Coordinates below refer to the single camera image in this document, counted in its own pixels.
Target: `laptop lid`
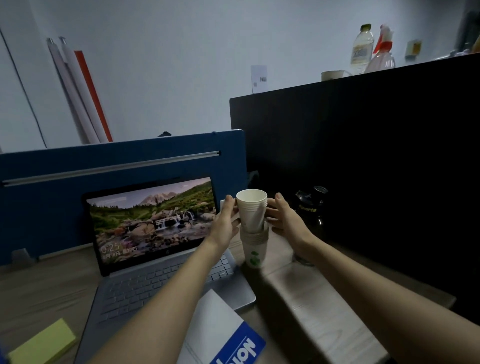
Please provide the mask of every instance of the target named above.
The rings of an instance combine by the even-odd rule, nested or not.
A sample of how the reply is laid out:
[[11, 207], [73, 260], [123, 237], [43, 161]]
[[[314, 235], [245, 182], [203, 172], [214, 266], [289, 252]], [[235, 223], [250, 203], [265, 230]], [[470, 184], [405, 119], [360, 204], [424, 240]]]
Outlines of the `laptop lid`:
[[197, 247], [218, 211], [210, 177], [91, 192], [82, 202], [102, 276]]

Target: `desktop wallpaper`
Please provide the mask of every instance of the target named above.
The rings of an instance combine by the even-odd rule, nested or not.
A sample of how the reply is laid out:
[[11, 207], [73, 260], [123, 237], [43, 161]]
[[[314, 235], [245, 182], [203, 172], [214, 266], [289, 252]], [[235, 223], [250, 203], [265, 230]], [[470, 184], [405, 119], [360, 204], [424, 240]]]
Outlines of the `desktop wallpaper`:
[[210, 178], [87, 200], [106, 264], [204, 238], [216, 215]]

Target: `left hand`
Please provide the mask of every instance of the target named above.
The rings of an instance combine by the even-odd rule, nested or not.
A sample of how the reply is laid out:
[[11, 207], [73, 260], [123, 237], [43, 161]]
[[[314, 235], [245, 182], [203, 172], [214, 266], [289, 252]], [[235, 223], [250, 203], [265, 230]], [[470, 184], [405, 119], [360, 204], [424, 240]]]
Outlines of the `left hand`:
[[231, 218], [238, 212], [237, 200], [229, 194], [225, 197], [222, 211], [215, 216], [210, 234], [205, 240], [211, 241], [221, 253], [227, 250], [230, 240], [239, 232], [240, 219], [231, 222]]

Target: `desk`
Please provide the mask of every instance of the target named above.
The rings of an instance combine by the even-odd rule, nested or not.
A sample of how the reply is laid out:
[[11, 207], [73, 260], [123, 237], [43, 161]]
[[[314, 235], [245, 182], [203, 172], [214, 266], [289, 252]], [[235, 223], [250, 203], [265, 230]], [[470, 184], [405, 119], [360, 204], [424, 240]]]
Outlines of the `desk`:
[[[244, 256], [238, 236], [230, 250], [241, 265]], [[341, 250], [445, 307], [455, 301], [445, 292]], [[385, 349], [320, 272], [292, 263], [291, 257], [287, 241], [270, 232], [264, 268], [254, 271], [242, 266], [257, 302], [240, 315], [267, 342], [257, 363], [384, 361]], [[92, 248], [41, 260], [23, 270], [0, 267], [0, 343], [14, 349], [61, 317], [80, 337], [100, 280]], [[72, 363], [76, 350], [77, 345], [58, 363]]]

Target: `forearm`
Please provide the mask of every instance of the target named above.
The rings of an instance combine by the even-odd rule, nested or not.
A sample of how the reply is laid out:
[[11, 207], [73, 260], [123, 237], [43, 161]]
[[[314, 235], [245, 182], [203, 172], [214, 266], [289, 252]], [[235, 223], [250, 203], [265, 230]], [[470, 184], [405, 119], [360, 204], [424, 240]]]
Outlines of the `forearm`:
[[206, 276], [222, 254], [207, 239], [168, 284], [100, 349], [91, 364], [177, 362]]
[[400, 363], [478, 363], [480, 327], [312, 237], [309, 259]]

